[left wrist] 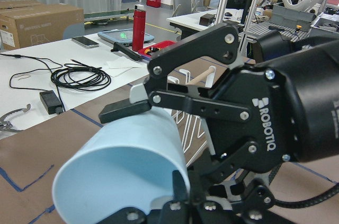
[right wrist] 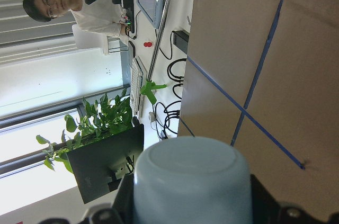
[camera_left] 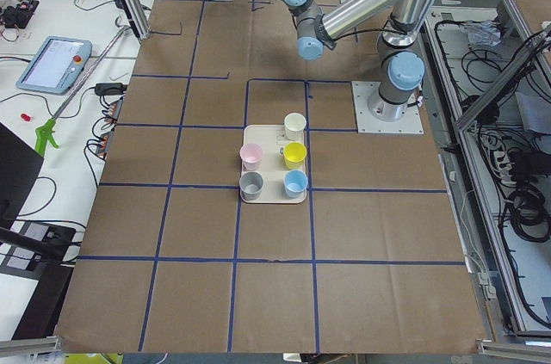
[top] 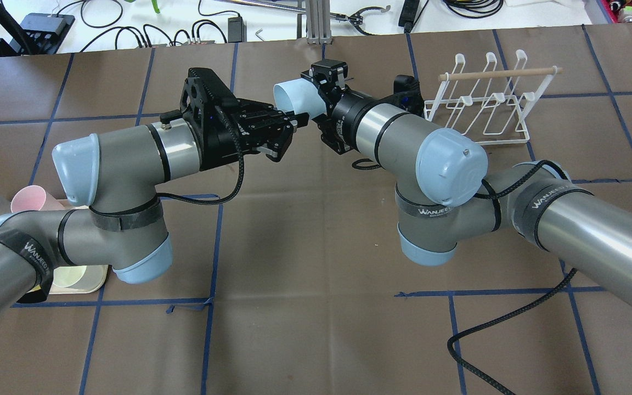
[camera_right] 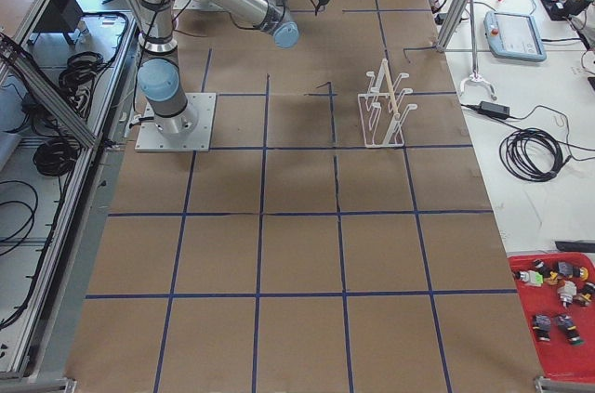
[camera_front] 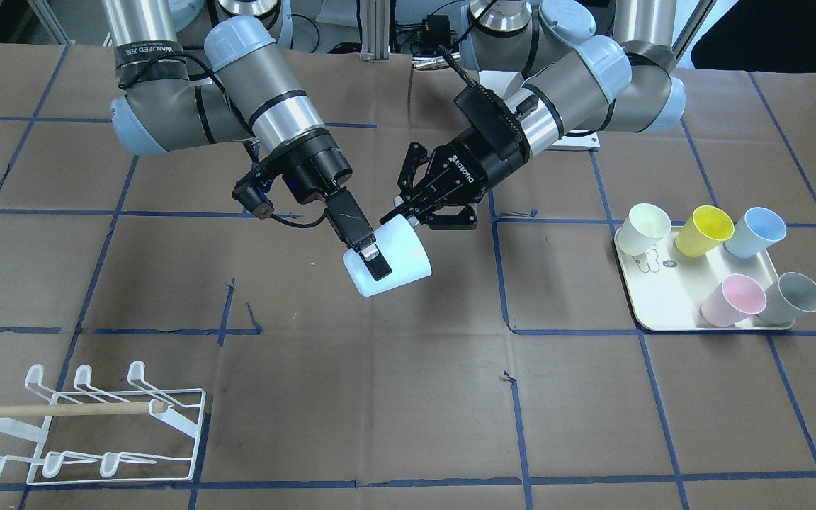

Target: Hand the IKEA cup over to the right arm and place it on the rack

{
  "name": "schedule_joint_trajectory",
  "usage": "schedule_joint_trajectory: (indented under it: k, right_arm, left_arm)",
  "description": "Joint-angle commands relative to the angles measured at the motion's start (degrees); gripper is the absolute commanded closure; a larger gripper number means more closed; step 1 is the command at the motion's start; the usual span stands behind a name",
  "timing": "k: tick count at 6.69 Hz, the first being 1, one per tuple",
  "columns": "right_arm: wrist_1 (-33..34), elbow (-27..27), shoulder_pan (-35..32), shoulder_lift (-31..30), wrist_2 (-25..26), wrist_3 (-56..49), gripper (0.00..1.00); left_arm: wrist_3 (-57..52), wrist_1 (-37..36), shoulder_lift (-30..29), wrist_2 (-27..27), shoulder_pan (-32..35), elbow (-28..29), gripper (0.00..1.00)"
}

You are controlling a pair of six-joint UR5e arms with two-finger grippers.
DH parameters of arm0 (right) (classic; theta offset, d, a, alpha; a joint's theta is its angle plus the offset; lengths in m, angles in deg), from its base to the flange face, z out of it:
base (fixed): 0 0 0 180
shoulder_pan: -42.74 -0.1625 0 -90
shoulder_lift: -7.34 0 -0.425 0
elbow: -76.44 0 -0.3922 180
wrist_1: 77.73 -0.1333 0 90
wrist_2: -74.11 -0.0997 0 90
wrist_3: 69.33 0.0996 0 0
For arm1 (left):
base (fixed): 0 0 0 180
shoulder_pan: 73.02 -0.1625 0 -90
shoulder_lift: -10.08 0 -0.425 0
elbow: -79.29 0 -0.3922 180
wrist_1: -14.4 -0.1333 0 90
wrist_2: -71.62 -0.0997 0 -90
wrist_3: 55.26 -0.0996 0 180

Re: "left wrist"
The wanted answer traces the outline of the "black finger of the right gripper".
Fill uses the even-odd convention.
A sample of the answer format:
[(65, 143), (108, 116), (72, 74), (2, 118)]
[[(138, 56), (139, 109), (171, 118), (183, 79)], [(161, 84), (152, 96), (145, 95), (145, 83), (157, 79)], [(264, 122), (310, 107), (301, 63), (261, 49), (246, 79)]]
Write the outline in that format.
[(178, 170), (172, 171), (172, 187), (173, 187), (173, 202), (189, 201), (189, 189), (186, 187), (185, 181)]
[(106, 105), (99, 113), (101, 123), (112, 122), (121, 118), (144, 113), (151, 109), (148, 95), (143, 84), (134, 85), (125, 100)]

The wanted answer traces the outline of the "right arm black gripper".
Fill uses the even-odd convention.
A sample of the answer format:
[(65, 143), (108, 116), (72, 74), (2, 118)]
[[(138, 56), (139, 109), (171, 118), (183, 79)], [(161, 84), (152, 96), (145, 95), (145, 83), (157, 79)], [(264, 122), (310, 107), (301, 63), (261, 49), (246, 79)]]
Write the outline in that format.
[(308, 200), (280, 201), (269, 190), (281, 164), (293, 158), (294, 118), (286, 106), (297, 98), (284, 69), (306, 54), (305, 42), (287, 43), (268, 62), (242, 65), (237, 40), (233, 26), (220, 24), (159, 51), (148, 64), (148, 102), (179, 110), (189, 88), (168, 83), (170, 72), (203, 56), (226, 64), (211, 88), (194, 91), (211, 146), (189, 167), (191, 204), (210, 202), (216, 192), (233, 208), (306, 208)]

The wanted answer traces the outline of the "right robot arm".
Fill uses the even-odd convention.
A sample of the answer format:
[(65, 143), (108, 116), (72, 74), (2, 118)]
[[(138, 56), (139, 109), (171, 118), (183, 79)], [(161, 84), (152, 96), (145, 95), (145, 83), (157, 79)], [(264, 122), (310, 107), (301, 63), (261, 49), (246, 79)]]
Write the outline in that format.
[[(338, 154), (338, 40), (296, 42), (272, 31), (258, 39), (264, 61), (240, 65), (238, 31), (218, 24), (161, 51), (149, 77), (128, 99), (107, 105), (103, 123), (165, 107), (204, 120), (211, 145), (190, 166), (194, 204), (228, 202), (246, 208), (306, 208), (338, 193), (335, 185), (310, 199), (275, 199), (268, 183), (284, 162), (309, 162)], [(228, 68), (212, 85), (167, 82), (176, 67), (208, 56)]]

